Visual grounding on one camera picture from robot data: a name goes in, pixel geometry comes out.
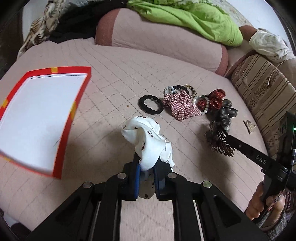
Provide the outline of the black butterfly hair claw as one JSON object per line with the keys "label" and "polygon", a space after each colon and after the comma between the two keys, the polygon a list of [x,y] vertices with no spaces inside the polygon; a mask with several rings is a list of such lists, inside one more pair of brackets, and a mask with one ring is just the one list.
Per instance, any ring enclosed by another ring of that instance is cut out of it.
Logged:
{"label": "black butterfly hair claw", "polygon": [[233,157],[234,148],[226,143],[226,138],[228,133],[221,125],[221,123],[216,121],[211,121],[209,124],[209,129],[204,134],[205,139],[210,145],[212,151],[223,154],[225,156]]}

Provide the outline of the brown leaf patterned cloth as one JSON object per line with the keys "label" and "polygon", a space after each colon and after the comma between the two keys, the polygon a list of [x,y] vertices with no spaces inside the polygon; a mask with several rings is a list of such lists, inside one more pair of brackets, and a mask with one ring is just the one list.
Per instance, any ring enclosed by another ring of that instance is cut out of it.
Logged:
{"label": "brown leaf patterned cloth", "polygon": [[31,23],[29,33],[18,51],[20,58],[32,46],[41,44],[56,29],[60,17],[65,13],[69,1],[48,1],[43,15]]}

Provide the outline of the red bordered white tray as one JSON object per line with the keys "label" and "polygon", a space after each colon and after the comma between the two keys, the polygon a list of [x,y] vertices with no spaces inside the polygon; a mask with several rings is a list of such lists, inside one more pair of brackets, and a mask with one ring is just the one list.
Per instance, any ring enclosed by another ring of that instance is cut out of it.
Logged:
{"label": "red bordered white tray", "polygon": [[27,72],[1,106],[1,156],[60,179],[71,125],[90,77],[89,66]]}

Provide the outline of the beige striped cushion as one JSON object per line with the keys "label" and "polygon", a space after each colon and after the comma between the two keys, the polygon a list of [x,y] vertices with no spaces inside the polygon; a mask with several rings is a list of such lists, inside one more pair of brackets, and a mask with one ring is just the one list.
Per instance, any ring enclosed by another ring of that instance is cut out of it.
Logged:
{"label": "beige striped cushion", "polygon": [[231,82],[250,110],[262,134],[268,155],[279,149],[278,131],[286,112],[295,114],[295,88],[260,55],[252,55],[234,70]]}

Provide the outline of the grey black organza scrunchie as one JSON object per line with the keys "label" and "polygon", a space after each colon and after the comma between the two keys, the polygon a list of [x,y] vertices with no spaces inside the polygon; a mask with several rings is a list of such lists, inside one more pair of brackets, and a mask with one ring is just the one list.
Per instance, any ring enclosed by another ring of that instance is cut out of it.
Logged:
{"label": "grey black organza scrunchie", "polygon": [[232,107],[232,102],[229,99],[222,100],[221,109],[217,111],[215,123],[229,132],[231,126],[231,119],[235,118],[238,110]]}

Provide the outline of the red plaid scrunchie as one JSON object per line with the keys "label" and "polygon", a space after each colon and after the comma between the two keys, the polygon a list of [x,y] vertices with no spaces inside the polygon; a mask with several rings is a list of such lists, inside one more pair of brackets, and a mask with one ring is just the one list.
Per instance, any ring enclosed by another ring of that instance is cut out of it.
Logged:
{"label": "red plaid scrunchie", "polygon": [[185,90],[176,94],[165,94],[163,105],[171,109],[172,116],[178,121],[201,115],[201,111],[192,103]]}

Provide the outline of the white crumpled cloth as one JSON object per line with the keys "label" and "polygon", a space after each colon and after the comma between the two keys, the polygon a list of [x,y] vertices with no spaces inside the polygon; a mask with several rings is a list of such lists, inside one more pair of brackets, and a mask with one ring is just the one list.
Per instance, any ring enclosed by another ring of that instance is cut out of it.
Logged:
{"label": "white crumpled cloth", "polygon": [[281,63],[295,59],[284,40],[265,29],[258,29],[250,38],[249,44],[257,53],[264,55],[271,62]]}

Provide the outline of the lime green blanket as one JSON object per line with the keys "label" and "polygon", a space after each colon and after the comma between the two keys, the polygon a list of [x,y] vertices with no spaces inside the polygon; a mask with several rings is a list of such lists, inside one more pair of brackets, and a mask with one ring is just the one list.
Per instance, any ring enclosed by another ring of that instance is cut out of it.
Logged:
{"label": "lime green blanket", "polygon": [[223,45],[238,47],[243,42],[238,25],[208,1],[128,1],[127,7],[151,22],[189,28]]}

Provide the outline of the red sequin scrunchie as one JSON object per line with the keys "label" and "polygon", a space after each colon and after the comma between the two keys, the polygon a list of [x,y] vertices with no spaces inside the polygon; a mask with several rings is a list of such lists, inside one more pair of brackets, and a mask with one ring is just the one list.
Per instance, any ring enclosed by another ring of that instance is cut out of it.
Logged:
{"label": "red sequin scrunchie", "polygon": [[208,111],[219,110],[222,107],[222,100],[226,96],[223,89],[213,90],[210,94],[201,97],[197,102],[199,110],[204,111],[208,107]]}

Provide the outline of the white patterned scrunchie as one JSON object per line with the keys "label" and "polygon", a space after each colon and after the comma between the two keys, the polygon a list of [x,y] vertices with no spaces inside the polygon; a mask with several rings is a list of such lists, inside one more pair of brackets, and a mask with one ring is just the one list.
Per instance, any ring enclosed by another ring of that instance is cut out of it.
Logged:
{"label": "white patterned scrunchie", "polygon": [[122,124],[121,134],[134,146],[143,172],[152,169],[159,158],[171,168],[175,165],[172,145],[160,135],[160,129],[160,124],[146,116],[136,116]]}

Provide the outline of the small gold hair clip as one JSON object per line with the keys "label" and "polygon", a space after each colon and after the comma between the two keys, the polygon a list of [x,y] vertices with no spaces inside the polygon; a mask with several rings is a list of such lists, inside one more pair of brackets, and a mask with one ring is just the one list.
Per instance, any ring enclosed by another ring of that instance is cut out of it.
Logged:
{"label": "small gold hair clip", "polygon": [[245,127],[247,128],[247,131],[249,134],[255,131],[256,125],[254,125],[250,120],[244,120],[243,121]]}

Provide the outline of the pink quilted bolster pillow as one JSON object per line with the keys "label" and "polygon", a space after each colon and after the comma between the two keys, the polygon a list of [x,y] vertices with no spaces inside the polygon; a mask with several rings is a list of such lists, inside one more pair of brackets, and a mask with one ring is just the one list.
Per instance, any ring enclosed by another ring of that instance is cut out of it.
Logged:
{"label": "pink quilted bolster pillow", "polygon": [[126,8],[114,9],[100,19],[95,44],[168,56],[221,76],[226,73],[229,60],[224,45],[187,28],[150,22]]}

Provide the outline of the pink quilted bedspread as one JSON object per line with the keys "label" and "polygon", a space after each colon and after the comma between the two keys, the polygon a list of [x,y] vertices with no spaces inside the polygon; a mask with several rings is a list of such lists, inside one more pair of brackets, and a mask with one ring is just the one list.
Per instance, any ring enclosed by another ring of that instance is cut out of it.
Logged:
{"label": "pink quilted bedspread", "polygon": [[231,81],[206,69],[163,55],[95,45],[92,39],[61,44],[45,42],[27,51],[1,79],[1,99],[31,70],[89,66],[91,79],[69,133],[61,179],[47,177],[1,160],[1,209],[28,229],[36,228],[82,183],[106,181],[133,159],[135,151],[152,150],[155,138],[170,145],[173,171],[187,180],[208,180],[244,210],[263,180],[260,168],[240,152],[227,157],[211,150],[205,139],[206,115],[176,120],[169,110],[150,115],[138,101],[163,98],[164,89],[191,85],[198,95],[222,89],[238,114],[230,134],[262,152],[259,131],[248,133],[252,115]]}

